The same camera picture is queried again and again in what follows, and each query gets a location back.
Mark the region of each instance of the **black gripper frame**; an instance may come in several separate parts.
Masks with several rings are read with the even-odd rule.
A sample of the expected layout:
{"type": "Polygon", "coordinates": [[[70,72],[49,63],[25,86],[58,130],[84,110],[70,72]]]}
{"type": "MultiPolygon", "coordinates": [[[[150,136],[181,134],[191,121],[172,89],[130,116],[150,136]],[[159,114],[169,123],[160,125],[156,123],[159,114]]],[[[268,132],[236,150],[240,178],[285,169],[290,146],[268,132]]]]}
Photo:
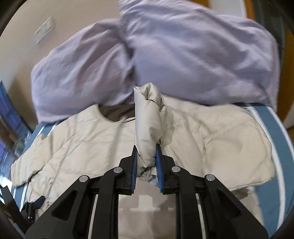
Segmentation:
{"type": "Polygon", "coordinates": [[[110,169],[103,176],[80,176],[28,229],[25,238],[86,239],[92,223],[91,239],[117,239],[118,195],[132,195],[136,162],[134,146],[130,157],[123,158],[119,167],[110,169]],[[96,195],[98,200],[92,218],[96,195]]]}
{"type": "Polygon", "coordinates": [[[213,175],[198,177],[181,167],[173,158],[160,159],[163,194],[176,194],[177,239],[202,238],[196,194],[199,195],[205,234],[208,239],[268,239],[266,229],[247,208],[213,175]]]}

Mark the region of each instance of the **metal screw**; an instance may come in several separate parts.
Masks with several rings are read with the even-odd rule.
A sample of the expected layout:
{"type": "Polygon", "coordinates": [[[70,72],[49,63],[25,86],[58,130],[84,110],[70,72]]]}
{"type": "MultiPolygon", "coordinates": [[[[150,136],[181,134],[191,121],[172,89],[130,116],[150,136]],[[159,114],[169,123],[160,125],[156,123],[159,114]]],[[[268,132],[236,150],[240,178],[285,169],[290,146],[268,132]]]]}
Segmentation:
{"type": "Polygon", "coordinates": [[[213,180],[215,180],[215,176],[213,176],[212,174],[207,174],[207,175],[206,175],[206,179],[207,179],[208,181],[213,181],[213,180]]]}
{"type": "Polygon", "coordinates": [[[178,167],[178,166],[173,166],[173,167],[171,168],[171,170],[172,170],[173,172],[180,172],[180,171],[181,171],[181,168],[178,167]]]}
{"type": "Polygon", "coordinates": [[[114,171],[115,173],[120,173],[120,172],[123,171],[123,169],[122,169],[121,167],[116,167],[116,168],[113,169],[113,171],[114,171]]]}
{"type": "Polygon", "coordinates": [[[86,182],[88,181],[88,177],[86,175],[83,175],[79,178],[80,182],[86,182]]]}

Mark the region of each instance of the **purple comforter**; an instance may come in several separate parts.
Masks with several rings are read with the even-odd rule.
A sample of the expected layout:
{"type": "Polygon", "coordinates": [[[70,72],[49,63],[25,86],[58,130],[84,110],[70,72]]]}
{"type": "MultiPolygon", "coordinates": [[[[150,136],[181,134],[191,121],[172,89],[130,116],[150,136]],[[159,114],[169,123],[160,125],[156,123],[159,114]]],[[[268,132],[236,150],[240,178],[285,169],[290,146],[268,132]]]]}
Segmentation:
{"type": "Polygon", "coordinates": [[[121,0],[120,19],[97,22],[43,58],[31,73],[38,121],[99,103],[133,102],[148,82],[199,104],[277,106],[279,56],[255,21],[217,16],[189,1],[121,0]]]}

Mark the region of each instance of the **light switch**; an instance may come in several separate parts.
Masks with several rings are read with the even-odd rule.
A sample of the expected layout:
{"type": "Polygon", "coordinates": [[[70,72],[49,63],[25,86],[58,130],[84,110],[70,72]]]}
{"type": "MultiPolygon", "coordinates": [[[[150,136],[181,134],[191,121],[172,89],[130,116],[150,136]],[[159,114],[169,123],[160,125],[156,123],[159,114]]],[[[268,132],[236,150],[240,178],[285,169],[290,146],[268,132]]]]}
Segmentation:
{"type": "Polygon", "coordinates": [[[49,32],[55,28],[54,20],[52,17],[48,18],[46,22],[39,27],[35,32],[35,41],[38,44],[49,32]]]}

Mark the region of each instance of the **wall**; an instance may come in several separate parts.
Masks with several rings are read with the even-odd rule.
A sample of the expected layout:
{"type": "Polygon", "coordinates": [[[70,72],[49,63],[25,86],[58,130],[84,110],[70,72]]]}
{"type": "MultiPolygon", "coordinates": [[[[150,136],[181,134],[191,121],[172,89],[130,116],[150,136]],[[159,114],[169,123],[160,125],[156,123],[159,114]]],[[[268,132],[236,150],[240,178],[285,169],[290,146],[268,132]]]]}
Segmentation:
{"type": "Polygon", "coordinates": [[[0,37],[0,80],[30,128],[37,124],[30,85],[34,65],[77,31],[111,17],[119,17],[117,0],[27,0],[12,17],[0,37]],[[56,27],[36,44],[34,32],[50,16],[56,27]]]}
{"type": "Polygon", "coordinates": [[[278,116],[286,128],[294,125],[294,35],[285,32],[285,55],[281,68],[278,96],[278,116]]]}
{"type": "Polygon", "coordinates": [[[220,15],[247,17],[244,0],[209,0],[209,6],[220,15]]]}

